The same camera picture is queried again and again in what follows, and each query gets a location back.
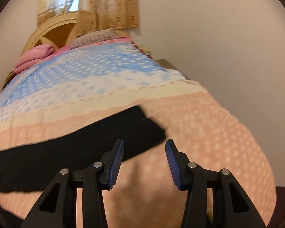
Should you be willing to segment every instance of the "pink blanket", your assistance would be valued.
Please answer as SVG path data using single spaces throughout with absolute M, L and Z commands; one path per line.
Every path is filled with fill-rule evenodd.
M 66 51 L 69 51 L 70 48 L 71 48 L 71 45 L 66 45 L 66 46 L 56 50 L 53 54 L 49 55 L 48 57 L 43 58 L 40 62 L 51 60 L 54 56 L 57 56 L 57 55 L 60 55 Z
M 55 49 L 48 44 L 38 45 L 27 52 L 25 52 L 15 64 L 15 68 L 20 65 L 35 59 L 43 59 L 53 54 Z
M 30 68 L 31 66 L 35 65 L 40 60 L 42 60 L 42 58 L 38 58 L 38 59 L 35 59 L 35 60 L 31 60 L 31 61 L 25 62 L 24 64 L 22 64 L 19 67 L 15 68 L 14 69 L 14 73 L 18 74 L 18 73 L 20 73 L 20 72 Z

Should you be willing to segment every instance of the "black cloth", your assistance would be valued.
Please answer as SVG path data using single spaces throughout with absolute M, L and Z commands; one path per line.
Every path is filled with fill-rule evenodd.
M 0 151 L 0 191 L 42 191 L 60 169 L 86 168 L 117 139 L 125 143 L 127 160 L 165 138 L 165 131 L 134 106 L 63 137 Z

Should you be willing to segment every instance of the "nightstand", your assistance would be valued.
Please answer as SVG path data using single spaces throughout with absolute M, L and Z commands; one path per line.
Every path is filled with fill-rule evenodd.
M 176 67 L 174 67 L 170 62 L 168 62 L 165 59 L 157 59 L 155 60 L 161 67 L 166 68 L 166 69 L 175 69 L 178 70 Z
M 143 45 L 138 45 L 139 49 L 142 50 L 146 55 L 151 56 L 151 51 Z

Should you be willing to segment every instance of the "cream wooden headboard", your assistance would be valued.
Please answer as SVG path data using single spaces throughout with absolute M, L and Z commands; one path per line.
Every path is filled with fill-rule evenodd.
M 45 21 L 30 36 L 22 54 L 40 44 L 51 44 L 56 50 L 71 44 L 76 39 L 77 14 L 78 11 L 61 13 Z M 116 30 L 116 33 L 130 37 L 124 30 Z

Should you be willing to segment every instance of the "bedroom wall corner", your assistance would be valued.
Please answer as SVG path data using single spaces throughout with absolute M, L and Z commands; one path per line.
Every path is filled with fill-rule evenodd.
M 152 51 L 154 59 L 166 58 L 166 0 L 139 0 L 139 28 L 127 29 L 137 45 Z
M 285 185 L 285 9 L 278 0 L 169 0 L 167 60 L 252 132 Z
M 36 11 L 36 0 L 10 0 L 0 14 L 0 92 L 37 27 Z

